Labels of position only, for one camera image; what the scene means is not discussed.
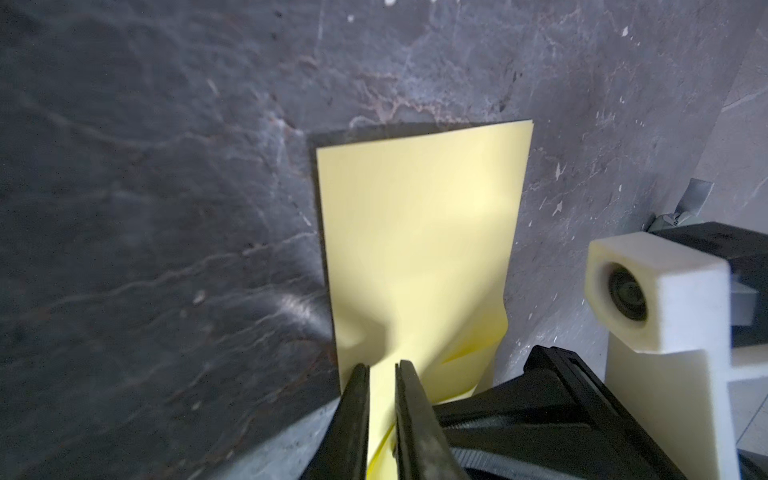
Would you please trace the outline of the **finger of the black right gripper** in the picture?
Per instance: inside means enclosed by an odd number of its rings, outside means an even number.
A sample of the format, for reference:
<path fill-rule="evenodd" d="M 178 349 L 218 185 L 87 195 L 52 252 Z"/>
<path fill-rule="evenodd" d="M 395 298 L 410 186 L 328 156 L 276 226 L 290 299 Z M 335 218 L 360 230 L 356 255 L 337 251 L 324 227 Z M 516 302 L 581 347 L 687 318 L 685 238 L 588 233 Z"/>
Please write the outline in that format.
<path fill-rule="evenodd" d="M 533 347 L 522 375 L 434 412 L 472 479 L 684 476 L 587 364 L 559 347 Z"/>

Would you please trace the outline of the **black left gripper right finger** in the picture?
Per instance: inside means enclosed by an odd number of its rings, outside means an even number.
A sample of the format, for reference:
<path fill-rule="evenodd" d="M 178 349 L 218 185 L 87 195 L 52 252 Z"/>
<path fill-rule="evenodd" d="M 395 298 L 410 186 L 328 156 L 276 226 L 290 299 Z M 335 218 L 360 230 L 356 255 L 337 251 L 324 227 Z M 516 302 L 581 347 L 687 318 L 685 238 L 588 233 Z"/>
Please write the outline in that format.
<path fill-rule="evenodd" d="M 414 365 L 395 366 L 396 443 L 399 479 L 467 479 L 454 458 Z"/>

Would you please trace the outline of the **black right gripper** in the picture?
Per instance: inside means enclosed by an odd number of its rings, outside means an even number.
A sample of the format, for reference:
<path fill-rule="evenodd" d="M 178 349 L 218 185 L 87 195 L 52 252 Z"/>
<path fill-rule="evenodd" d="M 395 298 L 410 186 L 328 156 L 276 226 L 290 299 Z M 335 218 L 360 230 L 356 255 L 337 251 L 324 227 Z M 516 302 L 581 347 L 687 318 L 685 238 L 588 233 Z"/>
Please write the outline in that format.
<path fill-rule="evenodd" d="M 688 479 L 741 479 L 729 389 L 767 377 L 767 237 L 716 222 L 654 237 L 650 434 Z"/>

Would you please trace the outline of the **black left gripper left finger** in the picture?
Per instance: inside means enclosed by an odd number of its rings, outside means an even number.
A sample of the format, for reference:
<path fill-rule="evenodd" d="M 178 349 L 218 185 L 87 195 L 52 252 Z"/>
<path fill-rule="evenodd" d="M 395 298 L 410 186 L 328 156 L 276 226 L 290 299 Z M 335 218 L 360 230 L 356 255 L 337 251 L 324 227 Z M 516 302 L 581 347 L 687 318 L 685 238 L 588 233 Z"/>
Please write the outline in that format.
<path fill-rule="evenodd" d="M 365 479 L 370 411 L 370 367 L 358 363 L 326 434 L 301 479 Z"/>

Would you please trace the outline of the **yellow square paper sheet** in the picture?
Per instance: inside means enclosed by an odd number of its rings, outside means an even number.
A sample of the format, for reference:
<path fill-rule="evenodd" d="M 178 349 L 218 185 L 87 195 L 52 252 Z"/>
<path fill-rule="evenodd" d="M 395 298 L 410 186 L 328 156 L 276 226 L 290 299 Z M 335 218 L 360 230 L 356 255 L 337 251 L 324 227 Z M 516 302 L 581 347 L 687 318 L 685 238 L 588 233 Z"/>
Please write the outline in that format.
<path fill-rule="evenodd" d="M 393 479 L 395 367 L 432 403 L 487 388 L 530 120 L 317 151 L 339 376 L 370 368 L 367 475 Z"/>

